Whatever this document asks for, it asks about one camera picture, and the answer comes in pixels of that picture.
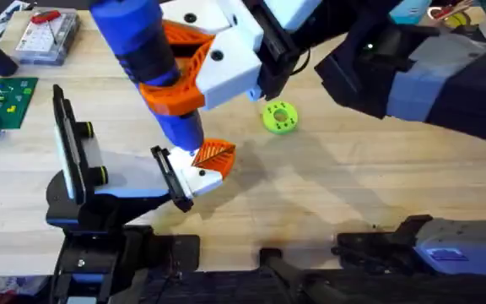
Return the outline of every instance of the wooden surface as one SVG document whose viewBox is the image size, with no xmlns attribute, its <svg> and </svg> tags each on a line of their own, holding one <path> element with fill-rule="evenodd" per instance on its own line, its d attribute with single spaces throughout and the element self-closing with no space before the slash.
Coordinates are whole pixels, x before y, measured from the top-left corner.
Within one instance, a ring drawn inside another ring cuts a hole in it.
<svg viewBox="0 0 486 304">
<path fill-rule="evenodd" d="M 14 49 L 29 16 L 15 14 L 1 46 Z M 151 157 L 168 145 L 88 13 L 65 65 L 20 67 L 39 77 L 24 124 L 0 139 L 0 274 L 49 274 L 62 233 L 45 222 L 45 189 L 60 170 L 51 86 L 60 84 L 103 150 Z M 339 40 L 316 48 L 310 67 Z M 139 223 L 158 233 L 202 238 L 201 269 L 253 269 L 262 246 L 286 250 L 300 267 L 336 266 L 335 234 L 392 230 L 411 214 L 486 219 L 486 142 L 417 122 L 380 121 L 336 105 L 312 68 L 292 77 L 282 98 L 300 128 L 265 130 L 263 103 L 238 97 L 202 112 L 205 133 L 237 144 L 235 168 L 188 214 L 166 204 Z"/>
</svg>

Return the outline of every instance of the orange 3d-printed part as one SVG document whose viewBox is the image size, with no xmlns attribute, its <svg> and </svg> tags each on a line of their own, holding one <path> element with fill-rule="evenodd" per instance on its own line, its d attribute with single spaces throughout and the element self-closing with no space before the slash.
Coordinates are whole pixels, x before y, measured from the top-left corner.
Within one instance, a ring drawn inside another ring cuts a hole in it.
<svg viewBox="0 0 486 304">
<path fill-rule="evenodd" d="M 235 162 L 235 144 L 222 139 L 205 139 L 192 165 L 202 169 L 215 170 L 225 179 Z"/>
<path fill-rule="evenodd" d="M 214 36 L 205 35 L 182 25 L 165 21 L 166 37 L 171 46 L 195 46 L 197 51 L 182 68 L 179 80 L 170 87 L 140 84 L 140 93 L 149 108 L 161 115 L 185 115 L 205 105 L 205 98 L 196 86 L 196 77 L 208 55 Z"/>
</svg>

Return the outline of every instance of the green gear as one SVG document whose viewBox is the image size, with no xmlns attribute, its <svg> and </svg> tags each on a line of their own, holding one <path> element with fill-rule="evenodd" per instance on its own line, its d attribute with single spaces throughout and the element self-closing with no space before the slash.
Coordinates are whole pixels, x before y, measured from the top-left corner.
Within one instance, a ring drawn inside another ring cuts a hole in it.
<svg viewBox="0 0 486 304">
<path fill-rule="evenodd" d="M 286 134 L 295 130 L 298 115 L 295 107 L 281 100 L 271 101 L 263 108 L 262 120 L 266 129 L 275 134 Z"/>
</svg>

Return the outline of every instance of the blue motor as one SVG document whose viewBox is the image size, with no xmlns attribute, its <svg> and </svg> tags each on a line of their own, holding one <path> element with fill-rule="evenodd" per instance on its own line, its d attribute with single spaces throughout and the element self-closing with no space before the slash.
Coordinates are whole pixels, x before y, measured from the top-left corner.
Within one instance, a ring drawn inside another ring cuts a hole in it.
<svg viewBox="0 0 486 304">
<path fill-rule="evenodd" d="M 171 86 L 177 81 L 180 71 L 163 31 L 162 11 L 156 0 L 97 0 L 89 10 L 137 87 L 140 83 Z M 202 146 L 203 129 L 197 110 L 177 117 L 153 114 L 174 145 L 188 151 Z"/>
</svg>

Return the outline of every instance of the screw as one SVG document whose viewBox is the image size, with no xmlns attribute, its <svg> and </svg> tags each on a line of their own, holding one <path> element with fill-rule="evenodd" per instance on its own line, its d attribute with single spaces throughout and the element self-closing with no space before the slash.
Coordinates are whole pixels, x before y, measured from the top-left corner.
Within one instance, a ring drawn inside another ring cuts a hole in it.
<svg viewBox="0 0 486 304">
<path fill-rule="evenodd" d="M 211 58 L 214 61 L 221 61 L 224 58 L 224 54 L 221 51 L 213 51 L 211 52 Z"/>
<path fill-rule="evenodd" d="M 185 22 L 192 24 L 192 23 L 195 23 L 196 20 L 198 20 L 198 17 L 195 14 L 193 14 L 193 13 L 189 13 L 189 14 L 186 14 L 183 17 L 183 19 L 185 20 Z"/>
</svg>

